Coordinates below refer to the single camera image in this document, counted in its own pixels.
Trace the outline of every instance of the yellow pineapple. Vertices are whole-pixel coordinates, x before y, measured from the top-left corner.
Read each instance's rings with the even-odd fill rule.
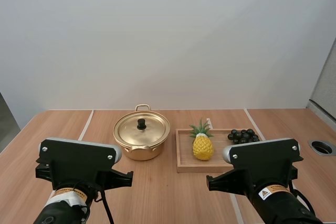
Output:
[[[208,133],[210,128],[207,127],[209,125],[207,123],[202,124],[202,119],[199,122],[199,127],[190,125],[193,128],[193,131],[190,131],[191,137],[195,138],[193,143],[194,156],[200,160],[209,160],[214,155],[214,147],[209,139],[212,135]]]

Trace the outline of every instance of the black cable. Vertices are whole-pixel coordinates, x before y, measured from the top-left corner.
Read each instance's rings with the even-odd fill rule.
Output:
[[[315,211],[313,209],[313,206],[310,204],[310,202],[308,201],[308,199],[299,190],[294,189],[294,191],[307,204],[307,207],[309,208],[309,211],[315,215]]]
[[[318,107],[324,114],[326,114],[330,119],[332,119],[336,123],[336,118],[332,116],[328,111],[326,111],[324,108],[322,108],[321,105],[319,105],[316,101],[309,99],[311,103],[313,103],[316,107]]]
[[[99,202],[99,201],[103,201],[103,204],[104,204],[104,207],[105,207],[105,211],[107,213],[107,216],[109,217],[109,221],[110,221],[110,224],[114,224],[114,221],[113,221],[113,217],[112,217],[112,214],[111,214],[111,211],[110,211],[110,208],[109,208],[109,205],[107,204],[107,201],[106,201],[106,196],[105,196],[105,191],[104,189],[96,184],[96,183],[93,183],[93,182],[90,182],[90,181],[87,181],[87,180],[80,180],[78,181],[74,187],[73,187],[73,190],[75,190],[75,188],[80,185],[80,184],[84,184],[84,185],[87,185],[87,186],[90,186],[94,189],[96,189],[97,191],[100,192],[100,196],[101,196],[101,199],[99,200],[94,200],[95,202]]]
[[[313,209],[313,206],[309,202],[309,200],[297,189],[294,189],[293,182],[290,180],[288,183],[290,192],[297,198],[298,196],[304,201],[304,203],[307,204],[307,207],[309,208],[309,211],[315,215],[315,211]]]

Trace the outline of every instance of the yellow warning label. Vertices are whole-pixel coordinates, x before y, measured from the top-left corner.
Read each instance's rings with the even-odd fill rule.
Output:
[[[289,193],[289,191],[284,186],[280,186],[280,185],[271,185],[271,186],[268,186],[267,188],[272,194],[277,193],[279,191],[285,191]]]
[[[59,189],[59,190],[55,191],[55,193],[54,193],[53,196],[60,195],[60,194],[64,194],[64,193],[68,193],[68,192],[73,191],[73,190],[74,190],[73,188],[65,187],[65,188],[62,188],[62,189]],[[88,197],[86,196],[86,194],[83,193],[82,191],[80,191],[80,190],[78,190],[78,189],[75,189],[74,191],[79,195],[79,197],[82,198],[82,200],[83,200],[84,202],[85,202],[86,199],[88,198]]]
[[[265,187],[263,190],[261,190],[258,194],[259,196],[265,200],[267,199],[269,196],[271,196],[272,194],[278,193],[280,191],[285,191],[287,193],[290,193],[286,188],[284,188],[283,186],[280,185],[271,185],[271,186],[267,186]]]

